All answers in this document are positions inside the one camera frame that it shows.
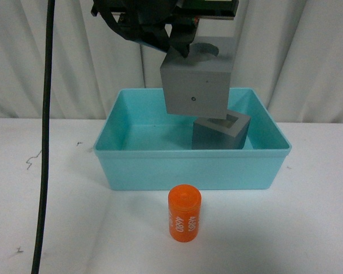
teal plastic bin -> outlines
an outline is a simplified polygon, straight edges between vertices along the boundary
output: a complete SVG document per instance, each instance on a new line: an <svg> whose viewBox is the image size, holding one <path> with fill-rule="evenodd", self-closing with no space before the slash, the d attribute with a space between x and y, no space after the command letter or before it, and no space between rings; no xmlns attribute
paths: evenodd
<svg viewBox="0 0 343 274"><path fill-rule="evenodd" d="M94 145L113 190L267 189L291 150L256 93L232 88L228 108L252 117L242 150L191 150L196 117L166 113L163 91L121 90Z"/></svg>

gray cube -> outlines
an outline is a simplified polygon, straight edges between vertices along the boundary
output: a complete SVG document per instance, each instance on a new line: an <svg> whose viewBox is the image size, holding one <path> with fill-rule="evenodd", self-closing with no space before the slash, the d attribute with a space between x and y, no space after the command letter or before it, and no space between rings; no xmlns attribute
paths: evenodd
<svg viewBox="0 0 343 274"><path fill-rule="evenodd" d="M160 67L167 113L226 117L235 40L197 37L184 58L172 47Z"/></svg>
<svg viewBox="0 0 343 274"><path fill-rule="evenodd" d="M226 119L198 118L193 123L192 149L242 149L249 123L250 116L232 110L228 110Z"/></svg>

white backdrop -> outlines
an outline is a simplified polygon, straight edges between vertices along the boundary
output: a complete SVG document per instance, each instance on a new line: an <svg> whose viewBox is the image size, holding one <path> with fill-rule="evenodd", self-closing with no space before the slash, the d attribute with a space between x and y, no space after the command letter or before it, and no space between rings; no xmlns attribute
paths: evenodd
<svg viewBox="0 0 343 274"><path fill-rule="evenodd" d="M120 89L161 87L165 54L115 35L92 4L56 1L54 118L102 119ZM0 1L0 117L41 116L46 6ZM240 0L198 35L238 39L231 86L255 89L276 121L343 123L343 0Z"/></svg>

black wire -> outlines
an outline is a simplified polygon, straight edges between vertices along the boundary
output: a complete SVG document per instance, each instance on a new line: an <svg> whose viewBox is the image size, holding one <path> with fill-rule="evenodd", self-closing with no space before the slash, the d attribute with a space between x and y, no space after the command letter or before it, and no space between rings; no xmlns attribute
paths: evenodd
<svg viewBox="0 0 343 274"><path fill-rule="evenodd" d="M46 53L45 53L45 82L43 87L42 109L42 174L41 194L39 196L39 210L37 234L32 263L32 274L39 273L41 263L43 233L45 231L48 173L49 173L49 139L50 139L50 99L51 99L51 72L52 72L52 46L53 46L53 21L55 0L48 0L46 23Z"/></svg>

orange canister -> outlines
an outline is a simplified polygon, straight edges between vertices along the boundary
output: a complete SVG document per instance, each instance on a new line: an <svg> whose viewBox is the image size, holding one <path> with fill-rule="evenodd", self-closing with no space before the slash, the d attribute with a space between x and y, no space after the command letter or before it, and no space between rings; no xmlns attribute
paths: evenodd
<svg viewBox="0 0 343 274"><path fill-rule="evenodd" d="M189 184L180 184L170 190L167 199L171 236L181 242L192 241L198 233L201 193Z"/></svg>

